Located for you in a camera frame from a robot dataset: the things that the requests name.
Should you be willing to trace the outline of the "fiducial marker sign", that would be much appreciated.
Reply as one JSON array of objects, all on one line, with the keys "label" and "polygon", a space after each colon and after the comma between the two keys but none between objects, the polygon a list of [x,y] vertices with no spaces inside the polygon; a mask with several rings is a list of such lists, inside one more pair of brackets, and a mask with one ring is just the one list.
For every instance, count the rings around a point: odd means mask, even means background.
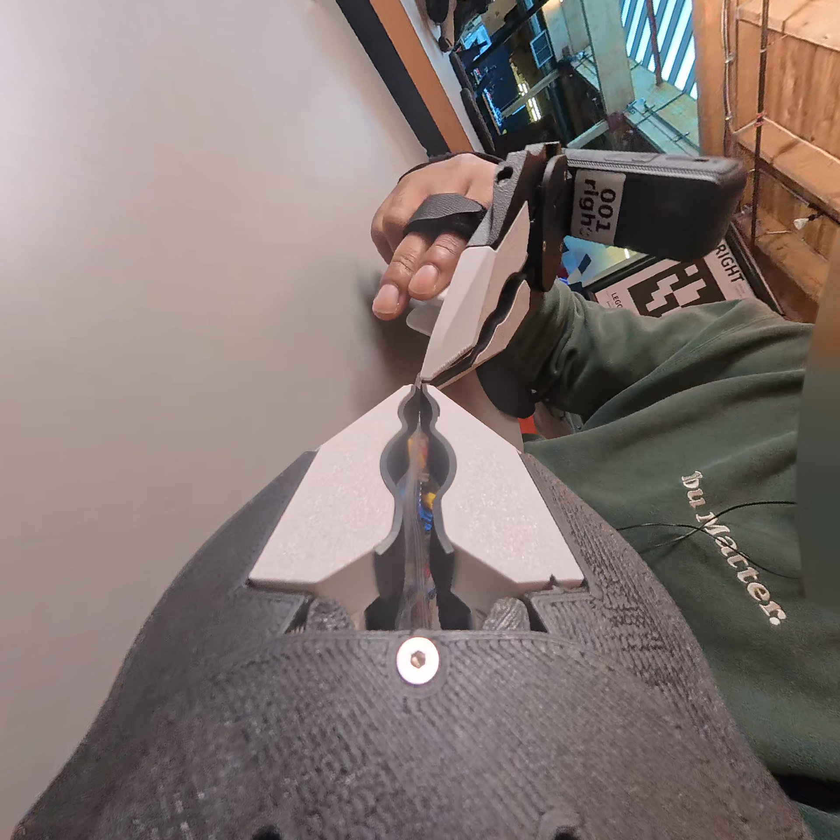
[{"label": "fiducial marker sign", "polygon": [[677,262],[646,256],[627,261],[580,292],[604,308],[655,318],[702,304],[749,299],[782,313],[735,227],[729,228],[718,247],[699,259]]}]

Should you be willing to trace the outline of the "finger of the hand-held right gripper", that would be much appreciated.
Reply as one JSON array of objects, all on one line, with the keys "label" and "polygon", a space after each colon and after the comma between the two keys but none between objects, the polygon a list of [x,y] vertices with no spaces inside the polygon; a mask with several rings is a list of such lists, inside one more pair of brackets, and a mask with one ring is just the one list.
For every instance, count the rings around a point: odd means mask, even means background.
[{"label": "finger of the hand-held right gripper", "polygon": [[498,356],[529,314],[531,293],[525,276],[510,276],[489,313],[477,285],[448,297],[428,343],[428,383],[446,387]]},{"label": "finger of the hand-held right gripper", "polygon": [[[528,258],[529,233],[529,205],[523,204],[497,247],[467,247],[458,261],[447,290],[436,299],[419,304],[419,332],[428,334],[430,339],[445,300],[468,291],[473,285],[477,285],[483,313],[489,313],[496,306],[501,289],[509,277],[523,276],[521,270]],[[428,344],[419,379],[428,384]]]}]

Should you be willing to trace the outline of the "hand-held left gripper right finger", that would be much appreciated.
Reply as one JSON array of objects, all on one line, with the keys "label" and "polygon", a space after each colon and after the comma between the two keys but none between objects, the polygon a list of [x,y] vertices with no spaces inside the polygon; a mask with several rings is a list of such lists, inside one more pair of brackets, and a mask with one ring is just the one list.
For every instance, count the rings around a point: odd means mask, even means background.
[{"label": "hand-held left gripper right finger", "polygon": [[429,560],[439,620],[471,622],[501,598],[580,587],[585,575],[522,452],[437,388],[421,393],[439,485]]}]

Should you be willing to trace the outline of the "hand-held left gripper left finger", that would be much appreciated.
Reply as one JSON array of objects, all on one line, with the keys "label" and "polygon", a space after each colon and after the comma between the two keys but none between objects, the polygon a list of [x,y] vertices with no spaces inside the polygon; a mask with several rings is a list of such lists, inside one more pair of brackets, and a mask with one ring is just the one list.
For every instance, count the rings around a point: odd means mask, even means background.
[{"label": "hand-held left gripper left finger", "polygon": [[405,580],[403,494],[417,427],[406,385],[324,443],[294,490],[248,581],[332,598],[350,614],[399,600]]}]

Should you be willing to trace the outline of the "clear bag of small lego pieces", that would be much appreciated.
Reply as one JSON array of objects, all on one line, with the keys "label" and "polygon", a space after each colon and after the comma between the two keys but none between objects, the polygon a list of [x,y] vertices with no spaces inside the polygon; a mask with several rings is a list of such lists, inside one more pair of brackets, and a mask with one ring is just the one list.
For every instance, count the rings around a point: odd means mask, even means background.
[{"label": "clear bag of small lego pieces", "polygon": [[409,437],[406,452],[408,467],[402,481],[405,572],[395,627],[404,631],[435,629],[440,623],[430,541],[438,484],[428,469],[428,436],[420,427]]}]

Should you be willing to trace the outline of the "person's right forearm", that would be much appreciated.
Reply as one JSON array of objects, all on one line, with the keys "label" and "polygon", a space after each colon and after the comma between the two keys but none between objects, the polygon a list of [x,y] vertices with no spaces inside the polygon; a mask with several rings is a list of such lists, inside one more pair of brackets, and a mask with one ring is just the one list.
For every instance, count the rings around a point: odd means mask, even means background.
[{"label": "person's right forearm", "polygon": [[583,421],[578,433],[525,444],[545,464],[788,463],[812,331],[754,299],[650,318],[560,284],[501,359],[536,400]]}]

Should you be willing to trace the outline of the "person's green hoodie torso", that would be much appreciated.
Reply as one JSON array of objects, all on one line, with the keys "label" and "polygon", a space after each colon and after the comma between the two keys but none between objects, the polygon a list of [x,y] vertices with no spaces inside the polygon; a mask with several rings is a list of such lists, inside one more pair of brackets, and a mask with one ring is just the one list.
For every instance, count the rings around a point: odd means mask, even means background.
[{"label": "person's green hoodie torso", "polygon": [[814,838],[838,838],[838,608],[804,592],[795,462],[545,464],[677,604],[752,749]]}]

